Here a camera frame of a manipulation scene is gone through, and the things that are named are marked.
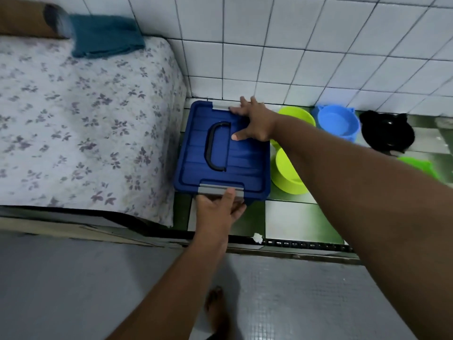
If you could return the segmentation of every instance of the person's left hand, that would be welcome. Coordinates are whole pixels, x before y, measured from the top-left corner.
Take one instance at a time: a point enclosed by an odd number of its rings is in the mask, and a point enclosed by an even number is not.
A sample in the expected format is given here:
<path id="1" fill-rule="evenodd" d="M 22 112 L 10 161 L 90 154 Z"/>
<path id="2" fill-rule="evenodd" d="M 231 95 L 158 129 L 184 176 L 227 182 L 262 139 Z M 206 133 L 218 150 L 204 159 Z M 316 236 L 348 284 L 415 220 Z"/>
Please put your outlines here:
<path id="1" fill-rule="evenodd" d="M 221 199 L 210 200 L 204 195 L 197 195 L 197 228 L 195 237 L 203 242 L 228 243 L 231 225 L 246 211 L 247 206 L 235 202 L 235 189 L 227 188 Z"/>

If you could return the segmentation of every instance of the tiled wall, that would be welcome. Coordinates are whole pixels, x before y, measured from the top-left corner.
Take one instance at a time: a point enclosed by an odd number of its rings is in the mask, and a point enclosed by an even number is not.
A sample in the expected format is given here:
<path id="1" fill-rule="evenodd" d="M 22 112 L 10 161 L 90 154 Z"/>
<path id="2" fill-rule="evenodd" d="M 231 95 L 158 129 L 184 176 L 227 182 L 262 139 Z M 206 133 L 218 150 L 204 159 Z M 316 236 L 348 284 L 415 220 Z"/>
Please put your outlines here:
<path id="1" fill-rule="evenodd" d="M 192 97 L 453 116 L 453 0 L 47 0 L 169 38 Z"/>

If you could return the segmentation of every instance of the folded cloth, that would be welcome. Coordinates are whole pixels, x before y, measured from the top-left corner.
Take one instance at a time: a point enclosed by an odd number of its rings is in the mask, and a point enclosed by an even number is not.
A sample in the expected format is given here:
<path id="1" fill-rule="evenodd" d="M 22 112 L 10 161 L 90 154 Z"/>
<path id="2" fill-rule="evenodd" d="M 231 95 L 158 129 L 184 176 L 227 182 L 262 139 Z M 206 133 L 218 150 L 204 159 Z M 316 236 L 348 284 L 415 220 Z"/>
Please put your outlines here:
<path id="1" fill-rule="evenodd" d="M 134 19 L 113 15 L 70 15 L 74 57 L 100 58 L 145 47 Z"/>

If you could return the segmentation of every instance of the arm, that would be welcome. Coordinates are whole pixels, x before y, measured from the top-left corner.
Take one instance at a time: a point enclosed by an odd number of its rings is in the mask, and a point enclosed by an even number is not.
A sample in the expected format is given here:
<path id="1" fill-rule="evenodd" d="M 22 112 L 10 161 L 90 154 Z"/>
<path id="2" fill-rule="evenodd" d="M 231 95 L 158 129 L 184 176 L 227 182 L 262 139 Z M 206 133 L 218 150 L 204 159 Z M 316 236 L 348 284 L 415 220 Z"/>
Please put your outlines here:
<path id="1" fill-rule="evenodd" d="M 197 196 L 197 229 L 192 243 L 142 303 L 107 340 L 188 339 L 218 263 L 231 225 L 246 206 L 234 203 L 235 189 L 221 200 Z"/>
<path id="2" fill-rule="evenodd" d="M 419 339 L 453 333 L 453 189 L 386 155 L 241 98 L 232 136 L 275 139 Z"/>

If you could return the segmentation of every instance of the floral pattern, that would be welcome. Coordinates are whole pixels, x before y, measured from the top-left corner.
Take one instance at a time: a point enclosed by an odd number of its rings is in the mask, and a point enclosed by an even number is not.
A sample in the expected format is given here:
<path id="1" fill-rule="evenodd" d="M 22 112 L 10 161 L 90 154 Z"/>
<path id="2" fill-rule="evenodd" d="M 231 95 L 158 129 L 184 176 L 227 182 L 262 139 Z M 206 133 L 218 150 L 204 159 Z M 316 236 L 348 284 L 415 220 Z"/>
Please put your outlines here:
<path id="1" fill-rule="evenodd" d="M 88 60 L 71 40 L 0 37 L 0 204 L 173 224 L 186 95 L 165 39 Z"/>

